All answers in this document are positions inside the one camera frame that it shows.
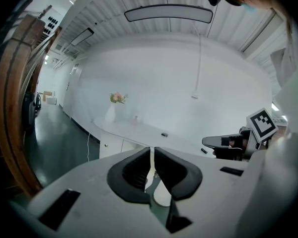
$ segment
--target hanging cable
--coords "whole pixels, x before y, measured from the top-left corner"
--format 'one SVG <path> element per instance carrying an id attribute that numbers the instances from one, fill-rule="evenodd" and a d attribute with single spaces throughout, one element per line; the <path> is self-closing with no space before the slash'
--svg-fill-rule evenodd
<path id="1" fill-rule="evenodd" d="M 88 143 L 89 143 L 89 136 L 90 136 L 90 133 L 88 134 L 88 140 L 87 140 L 87 152 L 88 152 L 88 154 L 87 154 L 87 160 L 88 160 L 88 162 L 89 162 L 89 145 L 88 145 Z"/>
<path id="2" fill-rule="evenodd" d="M 213 15 L 213 19 L 212 19 L 211 26 L 210 26 L 209 32 L 208 32 L 208 34 L 207 34 L 207 37 L 208 37 L 209 34 L 210 34 L 210 31 L 211 31 L 211 28 L 212 28 L 212 25 L 213 25 L 213 21 L 214 21 L 214 19 L 215 19 L 215 15 L 216 15 L 216 13 L 217 13 L 218 6 L 219 6 L 219 5 L 217 5 L 217 6 L 215 7 L 215 12 L 214 12 L 214 15 Z"/>
<path id="3" fill-rule="evenodd" d="M 199 37 L 199 65 L 198 65 L 198 75 L 197 75 L 197 81 L 195 83 L 195 89 L 192 93 L 192 98 L 193 99 L 198 99 L 199 96 L 198 96 L 198 88 L 199 88 L 199 79 L 200 79 L 200 71 L 201 71 L 201 59 L 202 59 L 202 39 L 201 39 L 201 35 L 200 33 L 198 32 L 198 29 L 196 28 L 196 26 L 194 25 L 193 21 L 191 21 L 192 23 L 192 26 L 195 30 L 195 32 L 197 33 L 198 37 Z"/>

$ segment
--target white lab coat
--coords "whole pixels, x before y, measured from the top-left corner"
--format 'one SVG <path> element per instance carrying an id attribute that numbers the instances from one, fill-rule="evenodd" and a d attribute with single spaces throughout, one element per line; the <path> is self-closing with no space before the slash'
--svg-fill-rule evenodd
<path id="1" fill-rule="evenodd" d="M 298 27 L 293 31 L 285 49 L 271 54 L 281 91 L 275 96 L 288 119 L 287 131 L 298 133 Z"/>
<path id="2" fill-rule="evenodd" d="M 271 59 L 276 70 L 278 83 L 281 87 L 298 69 L 298 27 L 293 24 L 291 37 L 288 38 L 284 49 L 271 54 Z"/>

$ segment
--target dark gray floor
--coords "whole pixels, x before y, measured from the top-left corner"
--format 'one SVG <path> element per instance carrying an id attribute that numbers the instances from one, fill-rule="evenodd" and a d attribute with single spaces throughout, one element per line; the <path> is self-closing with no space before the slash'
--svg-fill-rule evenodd
<path id="1" fill-rule="evenodd" d="M 42 103 L 35 131 L 25 138 L 27 160 L 43 187 L 87 162 L 88 135 L 59 105 Z M 89 160 L 99 159 L 99 144 L 89 138 Z"/>

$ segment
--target person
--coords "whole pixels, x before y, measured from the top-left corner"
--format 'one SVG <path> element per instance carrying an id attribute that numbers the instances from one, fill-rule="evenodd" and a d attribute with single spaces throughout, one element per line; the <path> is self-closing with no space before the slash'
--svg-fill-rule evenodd
<path id="1" fill-rule="evenodd" d="M 287 44 L 286 47 L 271 54 L 271 60 L 276 70 L 276 76 L 280 87 L 291 78 L 298 69 L 298 27 L 286 9 L 277 0 L 226 0 L 234 6 L 248 5 L 259 9 L 274 9 L 280 12 L 286 19 Z M 243 149 L 246 149 L 248 140 L 243 140 Z"/>

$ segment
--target white table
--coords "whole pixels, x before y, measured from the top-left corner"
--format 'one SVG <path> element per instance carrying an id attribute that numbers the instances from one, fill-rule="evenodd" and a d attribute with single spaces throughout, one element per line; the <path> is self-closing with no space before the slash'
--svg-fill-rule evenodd
<path id="1" fill-rule="evenodd" d="M 105 118 L 96 118 L 94 124 L 101 130 L 99 158 L 108 157 L 121 152 L 149 146 L 151 149 L 150 164 L 146 189 L 152 184 L 154 175 L 154 148 L 168 147 L 181 152 L 205 156 L 201 147 L 174 135 L 145 123 L 133 124 L 132 121 L 106 122 Z M 169 206 L 171 195 L 161 181 L 154 192 L 155 201 L 162 206 Z"/>

